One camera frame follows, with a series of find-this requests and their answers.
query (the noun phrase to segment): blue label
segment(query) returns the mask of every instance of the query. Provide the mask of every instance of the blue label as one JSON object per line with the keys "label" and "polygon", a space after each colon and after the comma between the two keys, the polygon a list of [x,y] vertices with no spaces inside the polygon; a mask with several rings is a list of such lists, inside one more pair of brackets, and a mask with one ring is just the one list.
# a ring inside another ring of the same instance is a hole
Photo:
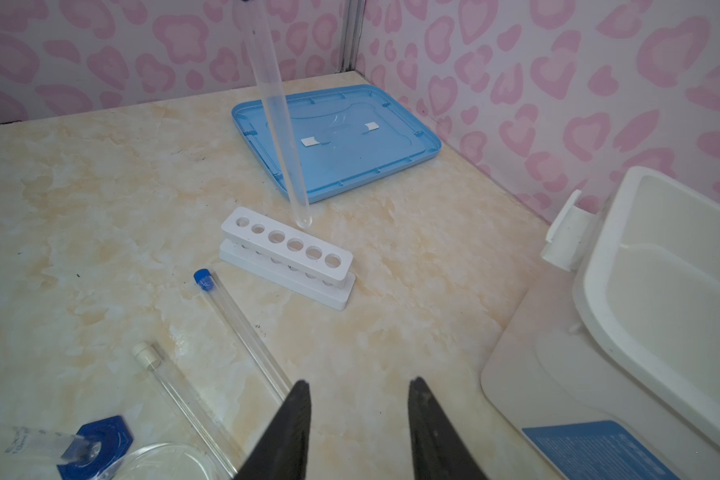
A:
{"label": "blue label", "polygon": [[611,420],[523,428],[523,433],[569,480],[680,480]]}

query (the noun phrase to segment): blue tray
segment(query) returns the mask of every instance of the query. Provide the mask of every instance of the blue tray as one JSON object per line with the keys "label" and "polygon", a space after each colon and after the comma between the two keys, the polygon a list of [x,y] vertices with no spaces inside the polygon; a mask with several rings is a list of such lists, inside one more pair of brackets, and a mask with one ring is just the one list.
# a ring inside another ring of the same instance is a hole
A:
{"label": "blue tray", "polygon": [[[371,85],[309,91],[286,99],[310,204],[420,164],[442,148],[440,139],[411,112]],[[287,198],[262,102],[235,106],[232,120]],[[372,122],[378,128],[366,125]],[[306,147],[301,139],[308,138],[319,143]]]}

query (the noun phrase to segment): test tube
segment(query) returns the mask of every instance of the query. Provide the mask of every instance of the test tube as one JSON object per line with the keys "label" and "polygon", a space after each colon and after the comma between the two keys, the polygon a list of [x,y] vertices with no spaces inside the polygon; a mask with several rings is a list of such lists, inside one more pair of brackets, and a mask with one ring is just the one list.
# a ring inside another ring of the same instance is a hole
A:
{"label": "test tube", "polygon": [[208,416],[200,404],[200,397],[184,379],[172,362],[163,360],[157,350],[148,342],[139,342],[132,349],[139,364],[152,373],[155,379],[173,400],[182,414],[202,438],[216,460],[230,477],[237,474],[237,467],[245,461],[240,447],[227,439],[217,424]]}
{"label": "test tube", "polygon": [[242,344],[246,346],[248,353],[251,354],[259,369],[269,380],[270,387],[274,390],[280,402],[283,402],[293,385],[280,368],[280,365],[278,365],[275,357],[266,348],[259,334],[254,331],[251,323],[240,311],[240,307],[232,299],[230,292],[224,288],[218,276],[211,274],[205,268],[195,272],[195,282],[218,309],[227,324],[234,330]]}
{"label": "test tube", "polygon": [[89,463],[101,451],[101,442],[71,433],[0,424],[0,455],[48,465]]}
{"label": "test tube", "polygon": [[312,224],[309,198],[304,185],[302,165],[298,159],[296,140],[293,137],[291,115],[288,112],[286,92],[282,89],[280,68],[275,56],[275,44],[269,31],[264,0],[241,0],[248,56],[256,78],[256,86],[264,105],[269,131],[275,143],[280,170],[286,181],[288,199],[296,224],[307,228]]}

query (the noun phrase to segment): test tube rack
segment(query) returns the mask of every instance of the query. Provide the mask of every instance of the test tube rack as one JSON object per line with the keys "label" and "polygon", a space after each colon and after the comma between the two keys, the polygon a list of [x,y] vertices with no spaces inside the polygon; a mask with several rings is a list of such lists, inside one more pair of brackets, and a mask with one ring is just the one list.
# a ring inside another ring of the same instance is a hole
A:
{"label": "test tube rack", "polygon": [[355,275],[352,253],[239,206],[221,225],[219,258],[336,310],[344,310]]}

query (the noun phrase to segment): test tube with blue cap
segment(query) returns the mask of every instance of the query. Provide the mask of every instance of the test tube with blue cap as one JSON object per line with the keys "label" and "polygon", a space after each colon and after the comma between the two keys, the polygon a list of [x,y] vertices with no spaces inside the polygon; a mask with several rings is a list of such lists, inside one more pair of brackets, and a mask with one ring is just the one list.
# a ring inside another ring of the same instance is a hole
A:
{"label": "test tube with blue cap", "polygon": [[274,390],[280,402],[286,399],[288,392],[293,385],[288,380],[284,371],[280,368],[275,358],[266,348],[253,326],[245,315],[240,311],[237,303],[232,299],[230,293],[224,288],[219,277],[211,274],[208,269],[201,269],[195,272],[195,282],[206,294],[210,302],[218,309],[224,320],[235,331],[248,353],[256,361],[264,376],[269,380],[269,385]]}
{"label": "test tube with blue cap", "polygon": [[245,21],[242,28],[245,31],[248,56],[280,161],[280,170],[286,182],[293,217],[298,226],[307,228],[312,224],[309,198],[304,184],[302,165],[298,159],[291,115],[288,112],[286,92],[282,88],[280,68],[275,55],[275,44],[269,31],[264,0],[240,1],[243,3],[242,14]]}

